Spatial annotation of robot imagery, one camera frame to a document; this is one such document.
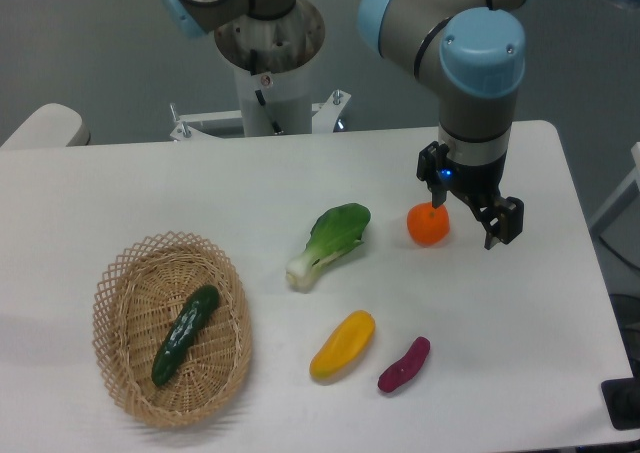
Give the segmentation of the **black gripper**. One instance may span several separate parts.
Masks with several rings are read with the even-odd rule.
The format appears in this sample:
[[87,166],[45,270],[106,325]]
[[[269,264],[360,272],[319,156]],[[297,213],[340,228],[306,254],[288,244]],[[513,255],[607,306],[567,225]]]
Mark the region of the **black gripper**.
[[487,164],[469,166],[446,159],[447,153],[447,145],[434,141],[418,155],[416,177],[431,192],[432,206],[442,206],[448,190],[483,226],[486,250],[511,243],[523,231],[525,209],[519,198],[500,194],[506,155]]

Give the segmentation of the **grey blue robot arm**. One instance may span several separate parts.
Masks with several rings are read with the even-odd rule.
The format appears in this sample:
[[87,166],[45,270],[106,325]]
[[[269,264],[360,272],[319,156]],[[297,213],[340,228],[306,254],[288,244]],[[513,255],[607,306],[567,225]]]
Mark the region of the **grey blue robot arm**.
[[[499,184],[525,72],[525,33],[514,11],[528,1],[361,0],[357,13],[362,40],[438,98],[438,138],[420,152],[417,177],[435,206],[448,195],[465,203],[487,247],[523,229],[523,202],[503,197]],[[186,36],[213,35],[235,69],[246,135],[311,131],[306,68],[326,35],[311,3],[162,2]]]

